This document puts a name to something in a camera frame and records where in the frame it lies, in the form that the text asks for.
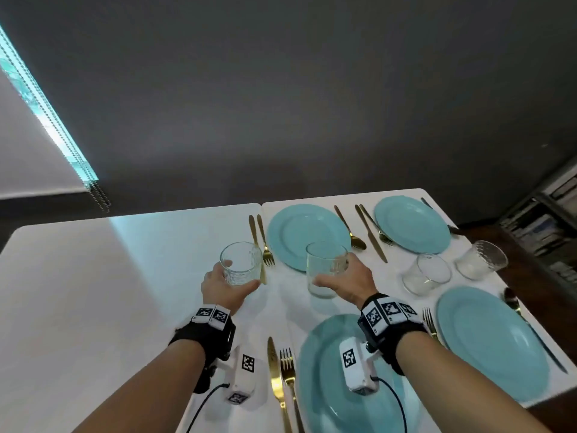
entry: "floor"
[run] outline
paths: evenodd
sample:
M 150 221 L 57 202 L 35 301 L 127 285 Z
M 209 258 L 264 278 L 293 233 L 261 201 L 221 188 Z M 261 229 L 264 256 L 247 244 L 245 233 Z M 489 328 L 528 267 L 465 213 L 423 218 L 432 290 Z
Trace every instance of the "floor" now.
M 467 230 L 467 238 L 495 243 L 507 254 L 509 266 L 499 271 L 503 280 L 515 290 L 523 304 L 577 363 L 577 304 L 566 296 L 513 240 L 496 226 Z M 577 389 L 533 406 L 529 411 L 554 433 L 575 430 L 577 424 Z

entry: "clear glass tumbler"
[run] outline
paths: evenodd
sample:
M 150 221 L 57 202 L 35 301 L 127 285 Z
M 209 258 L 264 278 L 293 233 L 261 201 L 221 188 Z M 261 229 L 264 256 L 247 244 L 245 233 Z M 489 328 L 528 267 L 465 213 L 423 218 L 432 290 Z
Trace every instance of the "clear glass tumbler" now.
M 224 267 L 224 278 L 232 286 L 260 279 L 263 253 L 258 246 L 248 241 L 239 241 L 225 247 L 220 253 L 220 264 Z
M 422 253 L 401 276 L 405 288 L 424 296 L 441 284 L 451 281 L 451 267 L 438 255 Z
M 507 255 L 488 241 L 475 241 L 461 258 L 455 260 L 455 267 L 466 278 L 481 279 L 491 272 L 507 267 Z
M 338 243 L 317 241 L 307 246 L 307 286 L 311 294 L 333 298 L 335 291 L 313 284 L 319 274 L 338 275 L 347 268 L 347 249 Z

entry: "plate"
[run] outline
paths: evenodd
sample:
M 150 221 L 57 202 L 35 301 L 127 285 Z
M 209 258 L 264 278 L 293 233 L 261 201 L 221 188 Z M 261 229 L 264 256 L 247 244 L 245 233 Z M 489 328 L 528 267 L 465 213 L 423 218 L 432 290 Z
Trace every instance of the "plate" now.
M 391 240 L 416 253 L 441 253 L 451 244 L 443 218 L 420 200 L 391 196 L 374 208 L 377 223 Z
M 334 241 L 351 250 L 351 236 L 340 218 L 317 205 L 291 205 L 278 211 L 267 231 L 270 250 L 293 269 L 307 270 L 307 245 Z
M 344 382 L 339 344 L 350 336 L 363 338 L 356 315 L 337 315 L 319 324 L 301 347 L 297 362 L 297 395 L 310 432 L 402 432 L 403 418 L 395 396 L 382 383 L 379 391 L 363 397 Z M 403 404 L 408 431 L 417 429 L 421 402 L 405 377 L 397 375 L 382 358 L 375 367 L 380 378 Z
M 547 387 L 545 352 L 527 323 L 496 296 L 457 287 L 437 303 L 437 321 L 447 346 L 519 402 Z

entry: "wall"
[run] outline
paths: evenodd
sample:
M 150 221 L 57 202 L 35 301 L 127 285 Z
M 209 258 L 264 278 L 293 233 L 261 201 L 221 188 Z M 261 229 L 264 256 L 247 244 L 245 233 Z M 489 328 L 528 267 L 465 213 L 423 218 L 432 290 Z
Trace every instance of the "wall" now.
M 496 217 L 577 153 L 576 0 L 0 0 L 112 213 L 427 189 Z
M 0 199 L 85 191 L 74 169 L 0 72 Z M 0 210 L 0 217 L 5 216 Z

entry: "wrist-mounted device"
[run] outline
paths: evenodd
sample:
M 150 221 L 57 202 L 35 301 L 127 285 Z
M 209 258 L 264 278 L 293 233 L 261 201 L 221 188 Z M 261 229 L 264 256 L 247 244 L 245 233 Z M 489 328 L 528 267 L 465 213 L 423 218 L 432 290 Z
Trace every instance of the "wrist-mounted device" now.
M 193 340 L 204 349 L 206 360 L 194 393 L 205 393 L 211 386 L 216 369 L 220 368 L 225 371 L 225 380 L 229 384 L 224 391 L 228 403 L 242 404 L 254 394 L 255 357 L 240 345 L 233 350 L 231 358 L 235 331 L 230 310 L 210 304 L 200 306 L 189 323 L 176 329 L 170 343 L 181 339 Z
M 404 375 L 396 360 L 397 345 L 405 334 L 427 330 L 413 307 L 383 293 L 376 293 L 365 301 L 357 323 L 366 342 L 350 337 L 341 342 L 339 351 L 348 388 L 368 395 L 379 389 L 378 382 L 371 379 L 376 375 L 374 360 L 382 356 L 393 371 Z

